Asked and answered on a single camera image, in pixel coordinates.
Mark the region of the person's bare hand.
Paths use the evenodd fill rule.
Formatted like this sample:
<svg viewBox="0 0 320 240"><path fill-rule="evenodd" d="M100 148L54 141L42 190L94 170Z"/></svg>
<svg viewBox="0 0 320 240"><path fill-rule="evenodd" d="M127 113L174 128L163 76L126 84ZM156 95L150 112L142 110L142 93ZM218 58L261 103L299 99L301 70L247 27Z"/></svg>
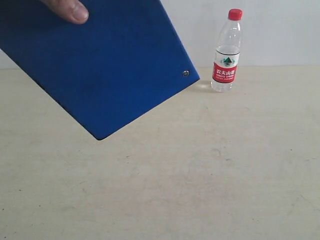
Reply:
<svg viewBox="0 0 320 240"><path fill-rule="evenodd" d="M73 24L84 24L89 18L89 11L79 0L41 0L40 2L60 18Z"/></svg>

